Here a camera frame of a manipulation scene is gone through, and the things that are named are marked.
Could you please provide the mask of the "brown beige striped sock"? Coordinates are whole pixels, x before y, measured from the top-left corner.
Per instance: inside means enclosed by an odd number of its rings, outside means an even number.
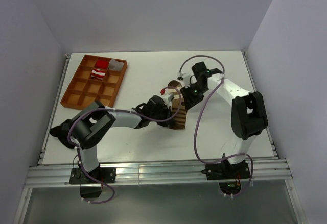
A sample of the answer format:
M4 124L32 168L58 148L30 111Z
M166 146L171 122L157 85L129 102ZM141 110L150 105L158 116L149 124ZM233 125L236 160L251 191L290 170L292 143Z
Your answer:
M175 87L179 91L183 87L183 85L178 80L171 80L168 83L168 86L169 87ZM172 100L172 103L171 103L171 113L174 114L177 111L177 109L179 107L179 104L180 104L179 94L175 89L168 89L167 92L174 95L174 99ZM178 113L176 114L176 116L174 116L173 119L171 119L169 121L169 123L170 123L169 128L172 129L172 130L183 130L183 129L185 129L186 116L187 116L187 111L185 109L185 102L184 102L183 96L181 95L180 109L179 109Z

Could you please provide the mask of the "red white striped sock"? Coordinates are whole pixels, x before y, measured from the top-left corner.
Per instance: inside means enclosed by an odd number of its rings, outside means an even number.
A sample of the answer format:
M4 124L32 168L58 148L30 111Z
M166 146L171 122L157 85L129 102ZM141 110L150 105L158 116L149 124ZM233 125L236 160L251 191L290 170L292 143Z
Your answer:
M97 68L93 68L90 74L92 79L103 80L106 75L106 70L101 70Z

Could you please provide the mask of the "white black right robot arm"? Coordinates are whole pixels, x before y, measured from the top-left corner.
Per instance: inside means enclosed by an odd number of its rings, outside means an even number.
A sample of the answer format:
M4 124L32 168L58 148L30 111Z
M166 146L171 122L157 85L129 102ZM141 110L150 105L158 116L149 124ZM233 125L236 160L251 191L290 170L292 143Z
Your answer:
M224 70L208 69L204 62L192 66L193 74L179 73L178 79L184 86L180 92L185 109L204 101L204 106L213 94L220 95L231 107L230 125L234 133L229 149L223 153L227 162L221 165L221 172L227 178L234 177L238 164L245 160L256 136L267 128L268 119L263 96L260 92L243 89L225 77Z

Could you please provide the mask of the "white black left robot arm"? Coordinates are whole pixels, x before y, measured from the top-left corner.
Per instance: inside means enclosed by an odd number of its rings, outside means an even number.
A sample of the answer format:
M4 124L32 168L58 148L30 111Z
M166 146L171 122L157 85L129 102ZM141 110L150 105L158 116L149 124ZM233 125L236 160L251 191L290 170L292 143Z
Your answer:
M171 103L173 94L152 96L147 103L129 110L104 106L101 102L93 102L76 115L69 125L67 141L77 147L80 161L81 177L93 183L100 176L97 157L97 144L110 128L141 129L156 122L167 127L172 121Z

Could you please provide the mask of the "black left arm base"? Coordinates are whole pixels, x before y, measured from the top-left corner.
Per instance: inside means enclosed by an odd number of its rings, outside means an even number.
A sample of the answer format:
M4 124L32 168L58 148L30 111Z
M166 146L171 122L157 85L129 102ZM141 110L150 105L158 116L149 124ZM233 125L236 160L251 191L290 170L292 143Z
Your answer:
M80 185L80 196L83 198L98 198L103 190L103 185L87 187L87 184L98 183L94 179L101 181L103 183L114 183L116 178L116 168L115 167L97 167L95 170L88 173L87 176L80 167L73 168L71 170L71 175L69 178L70 185Z

